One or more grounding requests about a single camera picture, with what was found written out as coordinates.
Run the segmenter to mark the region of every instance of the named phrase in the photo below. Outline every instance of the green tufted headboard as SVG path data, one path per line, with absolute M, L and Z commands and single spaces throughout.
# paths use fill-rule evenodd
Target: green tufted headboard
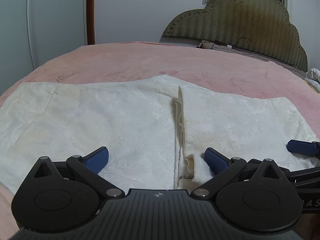
M 253 51 L 257 53 L 308 70 L 299 33 L 278 0 L 210 0 L 204 9 L 175 17 L 162 36 L 217 40 L 230 45 L 238 41 L 237 47 L 247 50 L 252 49 L 253 43 Z

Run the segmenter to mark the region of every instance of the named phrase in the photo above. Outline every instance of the white cloth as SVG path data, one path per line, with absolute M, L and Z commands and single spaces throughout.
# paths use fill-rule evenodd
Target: white cloth
M 286 98 L 215 93 L 166 75 L 86 85 L 22 83 L 0 108 L 0 182 L 15 194 L 40 156 L 63 161 L 101 146 L 110 158 L 99 175 L 125 192 L 206 182 L 212 178 L 201 158 L 207 147 L 227 157 L 273 158 L 291 170 L 318 164 L 287 152 L 290 139 L 316 137 Z
M 182 104 L 180 124 L 184 136 L 179 188 L 193 190 L 212 178 L 203 160 L 207 147 L 228 158 L 271 158 L 291 171 L 319 165 L 317 158 L 292 155 L 286 149 L 291 139 L 317 140 L 287 98 L 248 98 L 195 86 L 180 87 L 179 95 L 176 103 Z
M 320 93 L 320 70 L 311 68 L 306 72 L 304 79 L 309 86 L 313 87 L 318 93 Z

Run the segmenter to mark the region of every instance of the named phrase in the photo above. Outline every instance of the white wall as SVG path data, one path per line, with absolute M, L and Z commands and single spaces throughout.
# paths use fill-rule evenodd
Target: white wall
M 159 42 L 175 16 L 197 8 L 202 0 L 95 0 L 96 43 Z
M 320 0 L 292 0 L 291 21 L 299 32 L 308 57 L 308 68 L 320 67 Z
M 0 95 L 33 71 L 27 0 L 0 0 Z
M 84 0 L 33 0 L 39 65 L 85 45 Z

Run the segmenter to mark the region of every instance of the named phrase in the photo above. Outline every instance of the bed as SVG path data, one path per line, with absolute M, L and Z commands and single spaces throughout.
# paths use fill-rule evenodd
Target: bed
M 0 106 L 22 82 L 124 82 L 163 74 L 215 92 L 261 99 L 287 97 L 320 137 L 319 95 L 282 66 L 223 51 L 146 42 L 85 46 L 57 57 L 10 87 L 0 97 Z M 18 230 L 10 211 L 12 197 L 0 187 L 1 240 Z M 306 227 L 311 227 L 313 216 L 305 217 L 301 224 L 306 239 L 311 239 Z

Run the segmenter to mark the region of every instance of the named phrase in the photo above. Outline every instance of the bed sheet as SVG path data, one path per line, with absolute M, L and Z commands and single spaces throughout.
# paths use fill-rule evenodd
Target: bed sheet
M 319 95 L 283 67 L 223 51 L 146 42 L 83 46 L 57 57 L 9 88 L 0 97 L 0 106 L 21 82 L 124 82 L 162 74 L 215 92 L 262 99 L 287 97 L 320 137 Z M 1 240 L 18 230 L 10 214 L 11 199 L 0 186 Z

